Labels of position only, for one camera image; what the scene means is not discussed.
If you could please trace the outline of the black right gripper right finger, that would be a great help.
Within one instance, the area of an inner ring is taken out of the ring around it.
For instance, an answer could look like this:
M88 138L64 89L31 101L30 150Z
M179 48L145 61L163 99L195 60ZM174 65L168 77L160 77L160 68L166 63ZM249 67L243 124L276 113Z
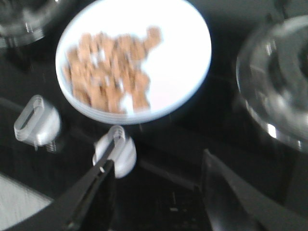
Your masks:
M202 192L214 231L306 231L308 220L269 199L204 151Z

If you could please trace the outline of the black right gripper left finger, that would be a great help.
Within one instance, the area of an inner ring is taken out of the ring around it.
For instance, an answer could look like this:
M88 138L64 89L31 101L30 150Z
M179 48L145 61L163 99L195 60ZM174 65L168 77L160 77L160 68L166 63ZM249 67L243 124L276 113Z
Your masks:
M93 166L45 208L10 231L107 231L114 212L114 163Z

